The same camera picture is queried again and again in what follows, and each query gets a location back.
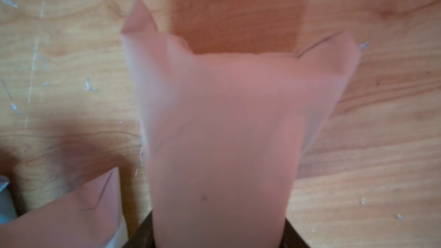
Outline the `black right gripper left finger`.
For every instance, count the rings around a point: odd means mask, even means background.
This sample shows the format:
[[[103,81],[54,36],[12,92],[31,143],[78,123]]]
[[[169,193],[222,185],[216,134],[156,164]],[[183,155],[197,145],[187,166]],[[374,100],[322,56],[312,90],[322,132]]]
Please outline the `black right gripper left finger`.
[[[155,248],[151,211],[123,248]]]

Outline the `pink sleeved umbrella short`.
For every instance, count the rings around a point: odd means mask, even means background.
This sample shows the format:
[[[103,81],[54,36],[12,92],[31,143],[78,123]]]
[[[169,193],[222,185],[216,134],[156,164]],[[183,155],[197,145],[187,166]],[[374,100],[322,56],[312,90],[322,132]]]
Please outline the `pink sleeved umbrella short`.
[[[196,54],[141,0],[121,29],[158,248],[277,248],[300,158],[359,65],[350,32],[299,55]]]

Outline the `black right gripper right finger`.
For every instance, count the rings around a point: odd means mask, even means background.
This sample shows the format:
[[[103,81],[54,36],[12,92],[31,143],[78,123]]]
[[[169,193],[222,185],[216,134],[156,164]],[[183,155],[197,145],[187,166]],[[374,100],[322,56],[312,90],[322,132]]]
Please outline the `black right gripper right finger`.
[[[310,248],[286,218],[280,248]]]

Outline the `cream sleeved umbrella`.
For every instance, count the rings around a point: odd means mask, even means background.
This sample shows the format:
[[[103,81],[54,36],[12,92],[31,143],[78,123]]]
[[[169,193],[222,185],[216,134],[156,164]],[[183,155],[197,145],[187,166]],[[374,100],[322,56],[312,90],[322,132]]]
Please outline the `cream sleeved umbrella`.
[[[127,241],[118,168],[1,225],[3,248],[121,248]]]

